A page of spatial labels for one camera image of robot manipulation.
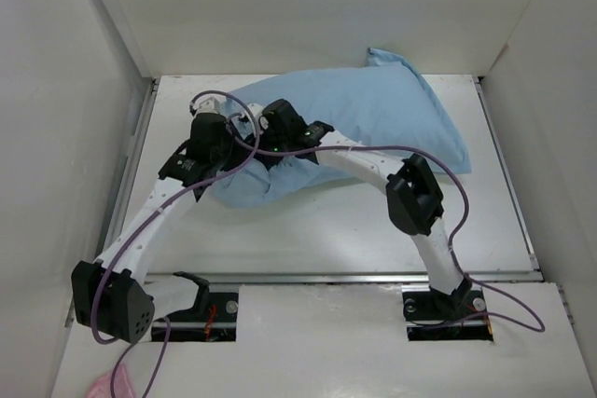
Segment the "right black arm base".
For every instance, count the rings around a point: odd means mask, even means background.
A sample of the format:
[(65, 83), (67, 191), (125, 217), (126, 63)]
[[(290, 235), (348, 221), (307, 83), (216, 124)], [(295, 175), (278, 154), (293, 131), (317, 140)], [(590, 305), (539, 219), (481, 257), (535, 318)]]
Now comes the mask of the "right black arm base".
[(484, 293), (479, 287), (461, 289), (452, 296), (429, 287), (405, 287), (402, 299), (410, 342), (493, 341)]

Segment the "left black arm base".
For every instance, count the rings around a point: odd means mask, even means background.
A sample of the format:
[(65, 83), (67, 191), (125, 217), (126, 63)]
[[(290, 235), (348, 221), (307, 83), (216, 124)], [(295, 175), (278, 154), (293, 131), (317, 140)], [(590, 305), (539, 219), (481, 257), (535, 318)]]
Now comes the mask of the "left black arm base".
[(176, 272), (145, 286), (153, 299), (153, 342), (233, 342), (239, 293), (214, 291), (196, 274)]

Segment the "light blue pillowcase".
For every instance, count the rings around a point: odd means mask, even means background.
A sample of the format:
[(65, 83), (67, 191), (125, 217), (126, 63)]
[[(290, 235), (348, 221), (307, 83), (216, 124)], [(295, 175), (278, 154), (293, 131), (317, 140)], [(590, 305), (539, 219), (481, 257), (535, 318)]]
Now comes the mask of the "light blue pillowcase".
[[(472, 171), (465, 142), (435, 91), (395, 53), (370, 48), (363, 68), (292, 72), (232, 93), (246, 104), (262, 106), (284, 99), (307, 123), (323, 121), (360, 144), (411, 146), (432, 154), (455, 174)], [(252, 160), (211, 191), (227, 206), (253, 208), (346, 176), (305, 159), (284, 158), (271, 169)]]

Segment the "white pillow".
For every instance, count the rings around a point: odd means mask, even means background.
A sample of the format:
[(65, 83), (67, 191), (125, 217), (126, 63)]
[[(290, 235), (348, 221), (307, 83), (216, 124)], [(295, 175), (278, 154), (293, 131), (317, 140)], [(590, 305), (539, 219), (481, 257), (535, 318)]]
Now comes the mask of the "white pillow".
[[(264, 106), (258, 103), (249, 103), (248, 109), (253, 114), (256, 120), (259, 120)], [(253, 121), (248, 116), (246, 110), (241, 108), (240, 112), (234, 112), (228, 117), (229, 122), (234, 126), (237, 132), (239, 132), (242, 138), (245, 138), (254, 133)]]

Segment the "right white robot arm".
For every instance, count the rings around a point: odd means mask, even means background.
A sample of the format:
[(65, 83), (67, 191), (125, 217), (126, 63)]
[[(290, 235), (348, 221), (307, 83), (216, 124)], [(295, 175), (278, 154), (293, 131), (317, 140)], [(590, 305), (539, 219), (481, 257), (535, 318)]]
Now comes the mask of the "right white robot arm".
[(332, 126), (307, 124), (290, 102), (277, 100), (258, 113), (260, 147), (274, 163), (284, 152), (347, 173), (386, 197), (391, 223), (409, 235), (426, 268), (435, 312), (451, 318), (466, 305), (470, 281), (457, 267), (443, 222), (443, 193), (429, 156), (409, 149), (408, 158), (371, 150)]

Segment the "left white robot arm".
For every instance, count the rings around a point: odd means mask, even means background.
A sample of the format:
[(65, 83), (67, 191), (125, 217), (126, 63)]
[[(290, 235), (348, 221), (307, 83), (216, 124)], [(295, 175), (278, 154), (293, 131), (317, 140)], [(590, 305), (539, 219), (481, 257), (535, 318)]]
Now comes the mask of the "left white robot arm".
[(101, 344), (134, 344), (151, 323), (176, 312), (195, 321), (209, 307), (209, 282), (177, 271), (147, 283), (146, 275), (174, 224), (200, 200), (232, 151), (227, 120), (198, 113), (190, 137), (166, 161), (141, 211), (92, 262), (71, 274), (76, 320)]

